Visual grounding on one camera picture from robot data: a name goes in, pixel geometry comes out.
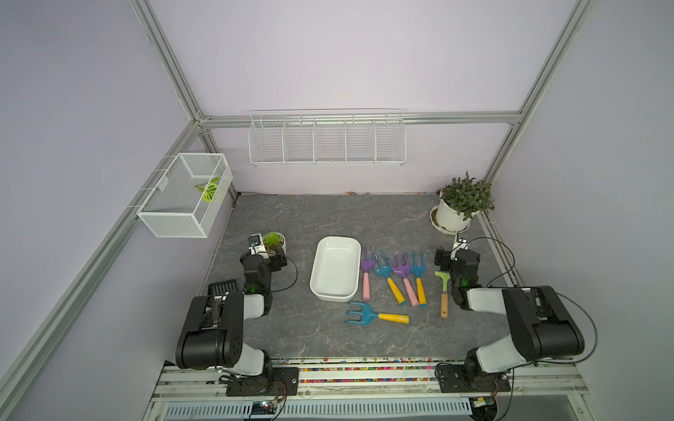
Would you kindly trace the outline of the white storage box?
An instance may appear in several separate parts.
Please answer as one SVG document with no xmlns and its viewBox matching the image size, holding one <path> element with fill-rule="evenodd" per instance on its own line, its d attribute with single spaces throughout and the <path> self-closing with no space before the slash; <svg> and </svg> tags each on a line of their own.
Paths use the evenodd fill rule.
<svg viewBox="0 0 674 421">
<path fill-rule="evenodd" d="M 362 247 L 350 237 L 327 236 L 317 245 L 310 289 L 319 300 L 347 303 L 358 291 Z"/>
</svg>

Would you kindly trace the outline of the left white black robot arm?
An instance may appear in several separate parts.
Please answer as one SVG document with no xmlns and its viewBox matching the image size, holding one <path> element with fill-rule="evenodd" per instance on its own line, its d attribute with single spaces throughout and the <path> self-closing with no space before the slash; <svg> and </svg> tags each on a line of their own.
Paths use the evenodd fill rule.
<svg viewBox="0 0 674 421">
<path fill-rule="evenodd" d="M 247 345 L 244 322 L 269 314 L 273 303 L 271 274 L 287 265 L 283 250 L 247 252 L 240 258 L 244 290 L 235 279 L 216 282 L 205 296 L 196 296 L 186 315 L 176 348 L 179 368 L 225 368 L 237 377 L 272 378 L 270 356 Z"/>
</svg>

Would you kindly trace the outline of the teal rake yellow handle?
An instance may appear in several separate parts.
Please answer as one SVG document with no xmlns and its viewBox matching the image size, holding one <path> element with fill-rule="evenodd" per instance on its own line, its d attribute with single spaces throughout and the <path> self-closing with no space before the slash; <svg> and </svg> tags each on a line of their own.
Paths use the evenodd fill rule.
<svg viewBox="0 0 674 421">
<path fill-rule="evenodd" d="M 405 303 L 405 298 L 400 289 L 398 288 L 398 286 L 396 285 L 396 283 L 392 280 L 391 277 L 392 267 L 388 257 L 385 255 L 384 252 L 382 252 L 381 254 L 375 252 L 374 257 L 376 263 L 374 273 L 377 276 L 383 277 L 386 280 L 386 282 L 389 285 L 390 291 L 393 294 L 394 298 L 396 299 L 397 303 L 399 305 L 403 305 Z"/>
<path fill-rule="evenodd" d="M 424 258 L 424 253 L 421 253 L 417 257 L 416 253 L 412 254 L 412 265 L 411 273 L 414 275 L 416 280 L 416 296 L 417 303 L 412 305 L 413 307 L 426 307 L 428 304 L 425 287 L 423 284 L 422 276 L 426 273 L 426 263 Z"/>
</svg>

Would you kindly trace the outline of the white mesh wall basket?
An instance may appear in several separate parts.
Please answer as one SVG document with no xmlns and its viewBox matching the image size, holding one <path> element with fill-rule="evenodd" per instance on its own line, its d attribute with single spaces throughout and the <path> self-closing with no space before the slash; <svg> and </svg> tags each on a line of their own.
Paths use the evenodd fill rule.
<svg viewBox="0 0 674 421">
<path fill-rule="evenodd" d="M 207 203 L 197 185 L 220 176 L 219 189 Z M 157 238 L 205 239 L 212 231 L 233 181 L 224 154 L 177 154 L 138 207 L 137 217 Z"/>
</svg>

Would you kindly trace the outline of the black plastic spatula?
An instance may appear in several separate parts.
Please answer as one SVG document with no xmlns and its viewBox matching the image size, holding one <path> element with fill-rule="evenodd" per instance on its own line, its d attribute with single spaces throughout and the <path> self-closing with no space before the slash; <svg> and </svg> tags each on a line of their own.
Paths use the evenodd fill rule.
<svg viewBox="0 0 674 421">
<path fill-rule="evenodd" d="M 208 285 L 207 294 L 209 296 L 226 296 L 231 294 L 238 294 L 240 292 L 238 281 L 236 279 L 229 279 L 220 282 L 212 282 Z"/>
</svg>

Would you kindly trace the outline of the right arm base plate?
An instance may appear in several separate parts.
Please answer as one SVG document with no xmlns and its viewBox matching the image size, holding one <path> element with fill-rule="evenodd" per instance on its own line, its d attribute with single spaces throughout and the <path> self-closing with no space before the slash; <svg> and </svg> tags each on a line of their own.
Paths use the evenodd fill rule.
<svg viewBox="0 0 674 421">
<path fill-rule="evenodd" d="M 438 363 L 434 369 L 434 376 L 441 393 L 475 392 L 496 395 L 512 390 L 505 373 L 486 374 L 479 369 L 470 372 L 465 366 L 448 362 Z"/>
</svg>

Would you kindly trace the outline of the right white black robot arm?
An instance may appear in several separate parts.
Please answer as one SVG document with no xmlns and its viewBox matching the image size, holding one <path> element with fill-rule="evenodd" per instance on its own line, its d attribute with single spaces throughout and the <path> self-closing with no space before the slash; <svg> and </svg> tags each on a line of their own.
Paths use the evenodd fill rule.
<svg viewBox="0 0 674 421">
<path fill-rule="evenodd" d="M 441 305 L 449 299 L 467 312 L 504 315 L 509 334 L 471 349 L 464 360 L 465 382 L 494 381 L 512 368 L 543 359 L 582 354 L 586 344 L 560 296 L 549 286 L 492 288 L 478 282 L 480 254 L 442 247 L 435 252 L 435 274 L 442 279 Z"/>
</svg>

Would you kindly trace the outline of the green leaf in basket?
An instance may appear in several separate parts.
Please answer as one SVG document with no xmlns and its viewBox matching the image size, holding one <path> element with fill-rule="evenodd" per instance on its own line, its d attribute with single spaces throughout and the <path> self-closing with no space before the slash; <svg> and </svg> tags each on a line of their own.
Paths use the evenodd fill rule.
<svg viewBox="0 0 674 421">
<path fill-rule="evenodd" d="M 201 198 L 205 202 L 210 203 L 214 199 L 217 190 L 219 189 L 220 179 L 221 179 L 220 176 L 216 176 L 212 178 L 209 182 L 196 186 L 196 189 L 201 194 Z"/>
</svg>

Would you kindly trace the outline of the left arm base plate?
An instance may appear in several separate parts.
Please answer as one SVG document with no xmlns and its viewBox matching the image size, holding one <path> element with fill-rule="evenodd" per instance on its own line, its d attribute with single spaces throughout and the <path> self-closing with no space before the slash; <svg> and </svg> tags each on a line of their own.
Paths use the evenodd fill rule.
<svg viewBox="0 0 674 421">
<path fill-rule="evenodd" d="M 296 396 L 299 369 L 273 367 L 262 375 L 235 377 L 226 384 L 226 395 L 237 396 Z"/>
</svg>

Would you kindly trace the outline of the small potted plant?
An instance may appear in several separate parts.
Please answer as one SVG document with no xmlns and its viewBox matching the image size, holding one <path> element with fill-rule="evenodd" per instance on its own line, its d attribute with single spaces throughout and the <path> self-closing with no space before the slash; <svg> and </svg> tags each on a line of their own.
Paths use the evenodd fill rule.
<svg viewBox="0 0 674 421">
<path fill-rule="evenodd" d="M 263 235 L 263 246 L 265 252 L 269 255 L 286 255 L 285 237 L 282 233 L 269 232 Z"/>
</svg>

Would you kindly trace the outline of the aluminium frame rails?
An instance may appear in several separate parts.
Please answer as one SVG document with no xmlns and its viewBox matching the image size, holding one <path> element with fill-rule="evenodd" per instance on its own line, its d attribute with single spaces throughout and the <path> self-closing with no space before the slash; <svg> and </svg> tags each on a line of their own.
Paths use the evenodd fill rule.
<svg viewBox="0 0 674 421">
<path fill-rule="evenodd" d="M 199 139 L 208 151 L 213 152 L 216 149 L 211 135 L 213 129 L 248 126 L 249 118 L 246 116 L 207 116 L 203 113 L 151 4 L 148 1 L 133 1 L 131 6 L 190 120 L 169 152 L 171 154 L 184 152 L 195 139 Z M 516 112 L 404 112 L 401 115 L 402 120 L 408 126 L 505 123 L 512 125 L 512 130 L 486 172 L 487 179 L 494 181 L 519 136 L 525 130 L 592 7 L 591 1 L 577 1 L 574 4 L 522 107 Z M 138 224 L 139 219 L 132 210 L 126 209 L 122 213 L 96 252 L 6 372 L 1 380 L 3 420 L 10 419 L 22 405 L 55 351 L 63 343 L 124 246 L 133 236 Z"/>
</svg>

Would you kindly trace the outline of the large potted plant white pot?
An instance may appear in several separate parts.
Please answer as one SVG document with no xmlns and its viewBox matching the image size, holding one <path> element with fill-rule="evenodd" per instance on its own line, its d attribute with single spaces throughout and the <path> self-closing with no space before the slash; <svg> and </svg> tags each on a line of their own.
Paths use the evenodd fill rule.
<svg viewBox="0 0 674 421">
<path fill-rule="evenodd" d="M 479 213 L 487 214 L 495 209 L 493 185 L 477 180 L 468 172 L 454 177 L 439 190 L 439 204 L 431 212 L 435 225 L 448 233 L 465 230 Z"/>
</svg>

